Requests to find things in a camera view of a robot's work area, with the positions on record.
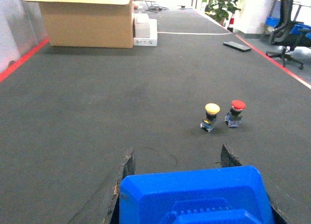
white wall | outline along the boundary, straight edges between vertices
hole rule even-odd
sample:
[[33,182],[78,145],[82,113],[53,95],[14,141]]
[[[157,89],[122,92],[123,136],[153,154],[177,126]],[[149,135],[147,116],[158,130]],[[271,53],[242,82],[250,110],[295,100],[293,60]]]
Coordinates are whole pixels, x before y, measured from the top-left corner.
[[0,72],[47,37],[38,4],[0,0]]

black chair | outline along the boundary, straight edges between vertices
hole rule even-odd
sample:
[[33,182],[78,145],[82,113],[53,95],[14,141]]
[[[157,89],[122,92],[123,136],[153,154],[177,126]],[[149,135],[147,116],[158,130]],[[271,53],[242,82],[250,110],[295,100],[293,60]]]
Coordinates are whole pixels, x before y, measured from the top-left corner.
[[299,69],[303,69],[303,63],[286,54],[292,52],[296,47],[311,47],[311,39],[306,37],[306,34],[311,32],[311,29],[298,29],[300,34],[292,34],[291,31],[296,24],[303,24],[291,20],[293,9],[293,0],[281,0],[280,21],[273,29],[270,36],[271,45],[283,46],[282,52],[267,52],[266,55],[270,58],[281,58],[283,66],[285,66],[285,58],[288,61],[294,61],[300,64]]

potted plant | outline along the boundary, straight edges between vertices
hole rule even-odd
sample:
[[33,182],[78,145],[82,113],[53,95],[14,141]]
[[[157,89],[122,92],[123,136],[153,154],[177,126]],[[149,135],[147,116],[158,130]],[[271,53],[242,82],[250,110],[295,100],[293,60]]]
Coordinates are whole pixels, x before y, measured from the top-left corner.
[[202,0],[202,2],[207,1],[206,14],[221,25],[225,19],[228,20],[229,12],[234,14],[236,10],[240,10],[237,7],[238,0]]

white foam block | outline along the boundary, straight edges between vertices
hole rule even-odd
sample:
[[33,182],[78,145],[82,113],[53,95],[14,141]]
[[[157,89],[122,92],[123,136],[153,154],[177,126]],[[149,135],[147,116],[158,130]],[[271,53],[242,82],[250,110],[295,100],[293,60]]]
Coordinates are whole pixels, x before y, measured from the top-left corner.
[[134,38],[134,46],[151,46],[157,45],[157,20],[149,19],[150,23],[150,37],[149,38]]
[[148,14],[135,14],[135,37],[149,38],[150,23]]

smartphone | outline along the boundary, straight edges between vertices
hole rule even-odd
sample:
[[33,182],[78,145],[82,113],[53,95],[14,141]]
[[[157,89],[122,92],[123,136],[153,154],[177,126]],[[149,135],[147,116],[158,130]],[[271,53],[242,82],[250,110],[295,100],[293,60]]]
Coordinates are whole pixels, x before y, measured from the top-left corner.
[[245,46],[245,45],[242,45],[240,43],[235,43],[235,42],[224,42],[224,45],[225,46],[228,46],[228,47],[231,47],[231,48],[234,48],[234,49],[237,49],[239,51],[242,51],[242,52],[247,52],[247,51],[250,51],[252,50],[250,47],[248,46]]

